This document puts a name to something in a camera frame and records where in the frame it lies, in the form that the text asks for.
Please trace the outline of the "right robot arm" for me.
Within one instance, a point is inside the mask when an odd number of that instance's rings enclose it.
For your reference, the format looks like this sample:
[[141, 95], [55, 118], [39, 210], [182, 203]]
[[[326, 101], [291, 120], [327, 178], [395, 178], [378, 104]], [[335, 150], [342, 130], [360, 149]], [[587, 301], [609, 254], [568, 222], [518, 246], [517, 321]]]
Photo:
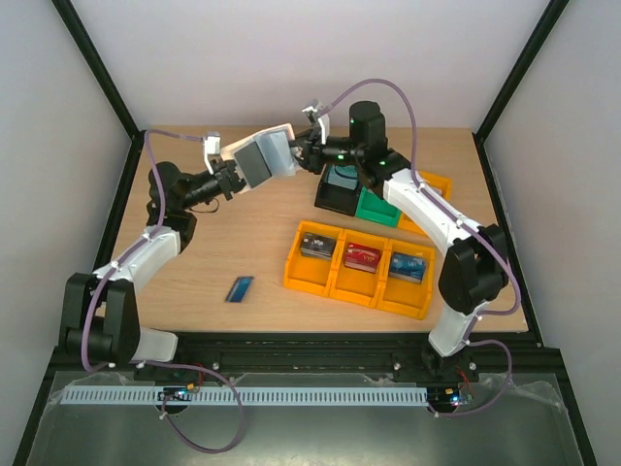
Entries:
[[516, 281], [507, 263], [507, 239], [496, 224], [482, 226], [454, 208], [425, 183], [412, 158], [390, 148], [378, 103], [360, 101], [349, 110], [345, 137], [333, 137], [328, 108], [309, 103], [304, 114], [310, 129], [296, 136], [298, 161], [307, 171], [352, 166], [359, 182], [408, 216], [443, 257], [438, 289], [442, 311], [429, 334], [433, 350], [423, 356], [432, 379], [446, 379], [457, 368], [455, 353], [468, 346], [477, 321], [489, 304]]

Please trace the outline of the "blue credit card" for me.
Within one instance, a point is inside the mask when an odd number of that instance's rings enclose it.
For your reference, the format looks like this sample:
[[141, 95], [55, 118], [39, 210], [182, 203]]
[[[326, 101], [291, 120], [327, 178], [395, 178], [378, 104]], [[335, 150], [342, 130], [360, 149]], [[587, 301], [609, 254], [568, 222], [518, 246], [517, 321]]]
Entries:
[[254, 281], [253, 276], [240, 276], [237, 277], [231, 288], [229, 289], [225, 301], [227, 303], [241, 303], [244, 301], [245, 296]]

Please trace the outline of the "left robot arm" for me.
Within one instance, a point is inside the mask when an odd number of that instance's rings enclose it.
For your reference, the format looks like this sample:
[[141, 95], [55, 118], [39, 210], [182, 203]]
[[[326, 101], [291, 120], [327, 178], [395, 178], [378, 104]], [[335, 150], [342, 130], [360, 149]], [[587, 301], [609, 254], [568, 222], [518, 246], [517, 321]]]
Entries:
[[219, 196], [230, 199], [246, 186], [232, 160], [199, 174], [160, 162], [148, 182], [147, 226], [139, 239], [91, 274], [74, 274], [65, 286], [59, 345], [78, 355], [88, 372], [174, 358], [178, 336], [143, 327], [137, 295], [192, 240], [197, 223], [192, 208]]

